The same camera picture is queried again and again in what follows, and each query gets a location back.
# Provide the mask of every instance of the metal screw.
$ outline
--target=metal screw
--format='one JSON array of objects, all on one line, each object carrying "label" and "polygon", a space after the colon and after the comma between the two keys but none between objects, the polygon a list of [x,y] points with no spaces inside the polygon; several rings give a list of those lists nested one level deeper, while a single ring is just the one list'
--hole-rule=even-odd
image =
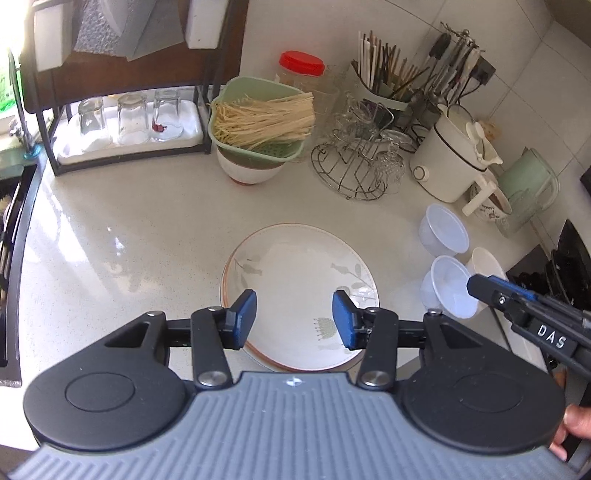
[{"label": "metal screw", "polygon": [[390,383],[390,375],[381,370],[372,370],[365,372],[361,376],[361,381],[368,387],[384,387]]},{"label": "metal screw", "polygon": [[219,387],[228,380],[228,376],[224,372],[219,370],[211,370],[209,372],[203,372],[197,377],[197,381],[205,387]]}]

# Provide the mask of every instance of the white plastic cup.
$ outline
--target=white plastic cup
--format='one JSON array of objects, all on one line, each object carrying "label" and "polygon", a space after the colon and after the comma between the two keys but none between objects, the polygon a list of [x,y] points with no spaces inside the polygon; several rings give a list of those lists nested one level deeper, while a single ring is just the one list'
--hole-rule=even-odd
[{"label": "white plastic cup", "polygon": [[[466,268],[468,272],[470,272],[470,276],[480,274],[485,277],[490,277],[491,275],[494,275],[503,280],[507,279],[503,267],[501,267],[495,256],[486,248],[476,247],[472,252],[470,260],[466,264]],[[487,307],[488,305],[486,303],[479,301],[476,312],[479,313]]]},{"label": "white plastic cup", "polygon": [[418,229],[418,237],[434,257],[453,257],[468,251],[470,238],[462,221],[451,210],[438,203],[427,207]]},{"label": "white plastic cup", "polygon": [[421,301],[425,308],[442,309],[456,319],[469,319],[476,314],[478,300],[467,290],[470,272],[458,260],[437,257],[421,284]]}]

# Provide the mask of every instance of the wooden shelf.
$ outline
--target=wooden shelf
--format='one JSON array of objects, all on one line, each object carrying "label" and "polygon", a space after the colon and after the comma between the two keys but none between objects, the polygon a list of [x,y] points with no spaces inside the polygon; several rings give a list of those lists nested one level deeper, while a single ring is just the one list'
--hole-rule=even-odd
[{"label": "wooden shelf", "polygon": [[[240,70],[242,43],[246,24],[248,0],[234,2],[228,22],[227,48],[191,50],[185,42],[157,51],[133,61],[121,57],[73,51],[64,64],[56,69],[36,72],[33,56],[33,22],[27,22],[27,41],[21,54],[21,74],[24,106],[27,112],[66,105],[93,96],[132,92],[165,86],[201,85],[213,81],[218,59],[221,83],[237,76]],[[181,24],[186,23],[188,0],[180,0]],[[37,101],[31,91],[31,80],[37,87]]]}]

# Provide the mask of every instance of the chopstick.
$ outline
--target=chopstick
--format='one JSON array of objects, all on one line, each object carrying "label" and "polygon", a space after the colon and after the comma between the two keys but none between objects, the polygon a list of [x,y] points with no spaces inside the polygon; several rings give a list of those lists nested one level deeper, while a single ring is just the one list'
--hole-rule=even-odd
[{"label": "chopstick", "polygon": [[419,72],[408,58],[401,61],[401,49],[397,45],[382,44],[373,30],[369,35],[358,31],[357,41],[356,72],[365,87],[376,95],[384,84],[393,90],[388,98],[401,98],[413,81],[425,72]]}]

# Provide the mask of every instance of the white rice cooker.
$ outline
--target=white rice cooker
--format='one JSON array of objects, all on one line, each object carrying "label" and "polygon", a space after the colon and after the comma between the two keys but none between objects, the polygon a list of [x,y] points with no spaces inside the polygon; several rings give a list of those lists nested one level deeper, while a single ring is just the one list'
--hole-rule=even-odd
[{"label": "white rice cooker", "polygon": [[483,174],[502,160],[464,107],[439,108],[440,119],[410,159],[411,172],[425,190],[447,203],[457,201],[477,183],[480,192],[463,209],[470,215],[497,189]]}]

